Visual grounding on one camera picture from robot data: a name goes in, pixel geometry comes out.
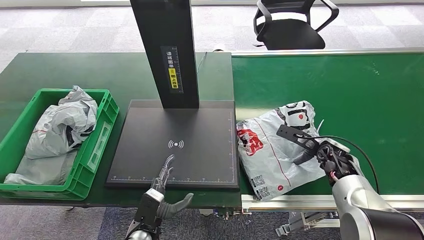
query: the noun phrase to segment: black cable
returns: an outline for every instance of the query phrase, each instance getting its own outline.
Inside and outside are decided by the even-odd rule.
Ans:
[[[205,51],[205,52],[204,52],[204,54],[203,54],[203,56],[201,57],[200,63],[199,63],[199,65],[198,65],[198,67],[197,67],[197,71],[196,71],[197,76],[199,75],[200,67],[202,66],[202,63],[203,63],[203,61],[205,60],[205,58],[206,58],[206,55],[207,55],[207,54],[208,54],[208,52],[207,52],[207,51]]]
[[[368,157],[368,155],[355,143],[343,138],[343,137],[339,137],[339,136],[331,136],[331,135],[327,135],[327,136],[300,136],[295,134],[295,136],[297,138],[300,139],[324,139],[324,138],[329,138],[329,139],[338,139],[338,140],[342,140],[345,141],[347,143],[349,143],[350,145],[354,146],[356,149],[359,150],[359,152],[365,157],[365,159],[368,161],[369,167],[372,170],[372,174],[374,175],[374,179],[375,179],[375,188],[378,194],[380,194],[380,186],[379,186],[379,180],[377,178],[377,173],[376,173],[376,169],[374,168],[373,163],[371,162],[370,158]]]

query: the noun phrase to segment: package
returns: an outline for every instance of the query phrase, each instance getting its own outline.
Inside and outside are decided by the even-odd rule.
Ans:
[[[63,185],[71,172],[76,150],[60,156],[29,159],[23,156],[15,173],[9,173],[5,184]]]
[[[293,160],[305,149],[276,135],[280,125],[286,125],[318,136],[314,117],[314,107],[307,101],[299,101],[237,123],[239,157],[261,201],[325,175],[315,157],[301,165],[294,164]]]
[[[49,106],[38,120],[25,149],[26,157],[39,159],[78,148],[96,127],[97,103],[79,86],[58,105]]]

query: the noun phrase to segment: black vertical column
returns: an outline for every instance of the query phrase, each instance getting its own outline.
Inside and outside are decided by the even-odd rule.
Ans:
[[[163,108],[199,108],[190,0],[130,2]]]

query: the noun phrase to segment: green plastic crate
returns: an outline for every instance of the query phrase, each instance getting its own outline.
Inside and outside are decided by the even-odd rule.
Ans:
[[[18,168],[31,133],[43,112],[50,105],[57,105],[70,91],[49,88],[38,90],[0,143],[0,197],[84,200],[88,196],[119,112],[109,90],[104,89],[85,89],[97,102],[97,123],[95,130],[80,147],[64,185],[2,184],[6,176]]]

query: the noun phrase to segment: cable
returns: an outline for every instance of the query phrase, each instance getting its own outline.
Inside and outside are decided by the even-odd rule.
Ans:
[[[203,63],[203,61],[205,60],[205,58],[206,58],[206,55],[207,55],[207,54],[208,54],[208,52],[207,52],[207,51],[205,51],[205,52],[204,52],[203,57],[201,57],[200,63],[199,63],[199,65],[198,65],[198,67],[197,67],[197,71],[196,71],[196,74],[197,74],[197,75],[199,75],[200,67],[202,66],[202,63]]]
[[[379,185],[379,180],[377,178],[377,173],[376,173],[376,169],[374,168],[373,163],[371,162],[370,158],[368,157],[368,155],[355,143],[347,140],[346,138],[343,137],[339,137],[339,136],[331,136],[331,135],[327,135],[327,136],[300,136],[295,134],[295,136],[297,138],[300,139],[324,139],[324,138],[329,138],[329,139],[338,139],[338,140],[342,140],[345,141],[347,143],[349,143],[350,145],[354,146],[356,149],[359,150],[359,152],[365,157],[365,159],[368,161],[369,167],[371,168],[372,174],[374,175],[374,179],[375,179],[375,188],[378,194],[380,194],[380,185]]]
[[[334,171],[330,172],[330,177],[334,180],[334,182],[337,182],[339,179],[336,177],[336,175],[334,175]]]

